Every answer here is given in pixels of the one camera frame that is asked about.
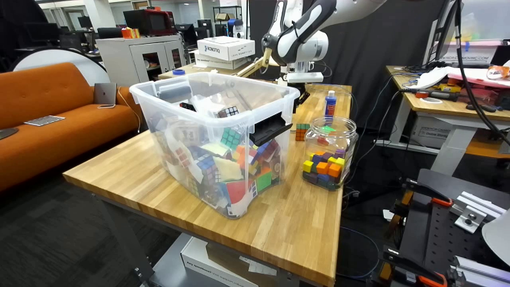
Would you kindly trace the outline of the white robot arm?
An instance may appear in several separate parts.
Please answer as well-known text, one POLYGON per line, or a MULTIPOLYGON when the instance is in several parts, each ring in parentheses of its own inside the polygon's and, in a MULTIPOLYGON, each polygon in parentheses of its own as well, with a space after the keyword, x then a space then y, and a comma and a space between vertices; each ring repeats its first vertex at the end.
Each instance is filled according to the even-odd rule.
POLYGON ((316 0, 303 9, 303 0, 278 0, 274 18, 262 44, 279 65, 321 60, 329 49, 324 26, 364 18, 388 0, 316 0))

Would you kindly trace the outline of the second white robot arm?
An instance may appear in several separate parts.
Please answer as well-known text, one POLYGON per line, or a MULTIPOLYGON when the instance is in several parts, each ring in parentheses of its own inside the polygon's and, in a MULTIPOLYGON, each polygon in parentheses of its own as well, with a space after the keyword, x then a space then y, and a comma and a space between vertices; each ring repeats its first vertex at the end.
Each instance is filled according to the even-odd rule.
POLYGON ((302 0, 278 0, 273 23, 262 38, 263 49, 282 68, 289 84, 321 82, 324 74, 313 66, 329 49, 321 25, 335 12, 335 0, 316 0, 303 9, 302 0))

